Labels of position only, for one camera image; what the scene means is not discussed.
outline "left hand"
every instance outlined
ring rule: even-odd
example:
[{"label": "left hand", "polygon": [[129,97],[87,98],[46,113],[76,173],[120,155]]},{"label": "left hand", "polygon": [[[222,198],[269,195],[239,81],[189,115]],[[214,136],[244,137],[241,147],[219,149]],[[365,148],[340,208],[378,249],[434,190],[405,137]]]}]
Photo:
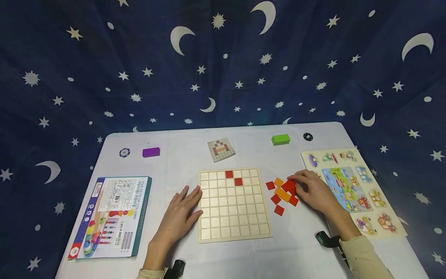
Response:
[{"label": "left hand", "polygon": [[203,213],[202,210],[198,210],[189,216],[190,210],[200,200],[202,191],[197,186],[186,196],[188,190],[189,186],[186,186],[181,193],[176,193],[173,196],[152,241],[162,243],[168,247],[172,246],[190,230]]}]

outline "purple wooden block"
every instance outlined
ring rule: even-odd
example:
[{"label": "purple wooden block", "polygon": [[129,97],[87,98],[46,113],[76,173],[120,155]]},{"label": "purple wooden block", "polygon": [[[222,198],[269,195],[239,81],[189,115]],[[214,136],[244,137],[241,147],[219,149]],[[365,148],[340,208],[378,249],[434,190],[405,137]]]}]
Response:
[{"label": "purple wooden block", "polygon": [[142,156],[144,158],[155,157],[155,156],[159,156],[159,155],[160,155],[160,148],[159,147],[148,148],[148,149],[143,149],[142,150]]}]

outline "dark blue backdrop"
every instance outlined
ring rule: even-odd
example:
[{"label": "dark blue backdrop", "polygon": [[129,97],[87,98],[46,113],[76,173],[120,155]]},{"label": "dark blue backdrop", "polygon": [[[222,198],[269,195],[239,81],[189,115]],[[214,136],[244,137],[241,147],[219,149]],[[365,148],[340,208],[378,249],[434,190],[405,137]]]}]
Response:
[{"label": "dark blue backdrop", "polygon": [[446,276],[444,2],[260,2],[1,2],[1,278],[54,277],[108,134],[290,117],[344,124]]}]

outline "hand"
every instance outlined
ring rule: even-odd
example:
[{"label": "hand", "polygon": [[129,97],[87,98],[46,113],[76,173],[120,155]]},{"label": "hand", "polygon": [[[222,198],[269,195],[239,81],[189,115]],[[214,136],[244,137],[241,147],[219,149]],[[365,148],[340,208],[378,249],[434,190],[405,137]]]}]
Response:
[{"label": "hand", "polygon": [[189,216],[190,210],[200,200],[202,191],[197,186],[186,196],[188,190],[189,186],[186,186],[181,193],[176,193],[173,196],[152,241],[166,244],[169,247],[172,246],[190,230],[203,213],[202,210],[198,210]]},{"label": "hand", "polygon": [[308,186],[306,192],[299,184],[296,184],[296,194],[306,203],[324,215],[330,215],[333,211],[339,212],[343,207],[339,204],[332,191],[314,171],[302,170],[288,177],[289,180],[298,180]]}]

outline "right hand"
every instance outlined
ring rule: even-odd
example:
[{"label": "right hand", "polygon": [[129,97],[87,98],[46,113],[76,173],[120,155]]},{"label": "right hand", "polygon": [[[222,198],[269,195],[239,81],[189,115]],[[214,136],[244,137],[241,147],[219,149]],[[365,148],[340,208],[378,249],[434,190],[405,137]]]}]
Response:
[{"label": "right hand", "polygon": [[299,184],[296,184],[296,194],[306,203],[324,215],[330,215],[344,208],[339,204],[328,185],[313,171],[302,170],[288,177],[289,180],[298,180],[308,186],[306,192]]}]

